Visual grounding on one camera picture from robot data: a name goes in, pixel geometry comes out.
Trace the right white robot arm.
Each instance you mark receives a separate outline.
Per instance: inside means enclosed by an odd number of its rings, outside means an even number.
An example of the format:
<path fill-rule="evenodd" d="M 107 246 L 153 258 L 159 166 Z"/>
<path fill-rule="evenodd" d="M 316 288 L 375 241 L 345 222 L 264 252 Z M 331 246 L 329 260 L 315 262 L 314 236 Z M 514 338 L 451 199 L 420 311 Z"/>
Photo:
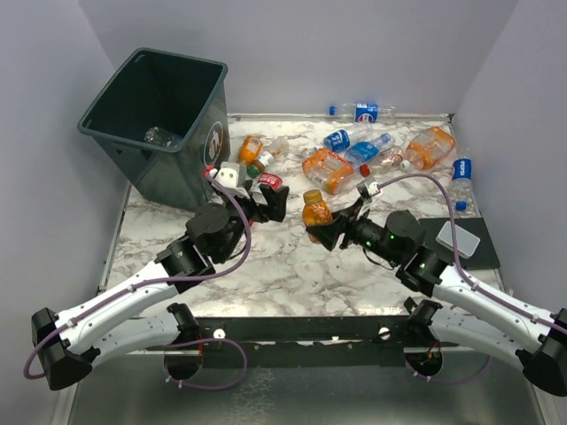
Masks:
<path fill-rule="evenodd" d="M 518 368 L 534 386 L 566 394 L 566 311 L 552 313 L 497 290 L 449 264 L 424 244 L 424 229 L 409 211 L 390 213 L 384 225 L 361 212 L 362 201 L 334 212 L 329 223 L 307 227 L 327 250 L 350 244 L 396 267 L 408 289 L 467 312 L 435 309 L 407 325 L 408 339 L 426 346 L 433 340 L 470 347 Z"/>

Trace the crushed clear bottle white cap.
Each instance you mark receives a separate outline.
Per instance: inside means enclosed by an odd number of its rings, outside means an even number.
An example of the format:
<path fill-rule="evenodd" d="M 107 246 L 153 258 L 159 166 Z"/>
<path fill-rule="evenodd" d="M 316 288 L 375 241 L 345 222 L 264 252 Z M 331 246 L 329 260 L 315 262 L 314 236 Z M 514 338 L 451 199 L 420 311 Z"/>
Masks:
<path fill-rule="evenodd" d="M 183 138 L 180 135 L 162 127 L 150 127 L 144 135 L 146 143 L 163 148 L 173 148 L 182 140 Z"/>

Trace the small orange juice bottle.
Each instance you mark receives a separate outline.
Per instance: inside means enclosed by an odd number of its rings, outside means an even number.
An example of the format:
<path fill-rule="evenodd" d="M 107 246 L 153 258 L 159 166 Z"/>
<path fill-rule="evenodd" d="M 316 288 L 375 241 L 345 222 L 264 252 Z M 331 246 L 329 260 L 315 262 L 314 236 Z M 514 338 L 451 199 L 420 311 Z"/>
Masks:
<path fill-rule="evenodd" d="M 318 189 L 311 189 L 303 194 L 304 208 L 302 220 L 306 227 L 333 222 L 332 213 Z"/>

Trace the red label water bottle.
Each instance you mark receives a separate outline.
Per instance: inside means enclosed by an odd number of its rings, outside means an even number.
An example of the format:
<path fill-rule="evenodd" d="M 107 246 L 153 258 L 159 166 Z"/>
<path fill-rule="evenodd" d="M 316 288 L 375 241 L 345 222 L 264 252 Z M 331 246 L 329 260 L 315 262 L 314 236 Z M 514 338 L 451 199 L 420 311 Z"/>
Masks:
<path fill-rule="evenodd" d="M 263 173 L 252 186 L 252 191 L 261 193 L 261 188 L 268 186 L 271 189 L 280 189 L 283 186 L 283 179 L 272 173 Z"/>

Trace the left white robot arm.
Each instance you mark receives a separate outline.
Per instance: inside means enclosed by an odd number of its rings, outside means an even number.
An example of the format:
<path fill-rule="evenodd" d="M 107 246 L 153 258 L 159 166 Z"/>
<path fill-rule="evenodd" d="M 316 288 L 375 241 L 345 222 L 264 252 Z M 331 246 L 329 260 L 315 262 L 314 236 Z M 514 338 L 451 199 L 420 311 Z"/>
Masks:
<path fill-rule="evenodd" d="M 245 188 L 213 184 L 219 202 L 202 205 L 174 240 L 134 276 L 70 309 L 44 307 L 31 317 L 33 353 L 24 366 L 28 380 L 45 379 L 51 390 L 63 390 L 84 379 L 111 357 L 143 348 L 172 345 L 182 350 L 199 336 L 199 326 L 186 305 L 172 304 L 154 316 L 141 313 L 200 283 L 236 270 L 218 272 L 239 241 L 246 258 L 252 247 L 253 222 L 281 222 L 289 188 L 260 185 L 263 202 Z"/>

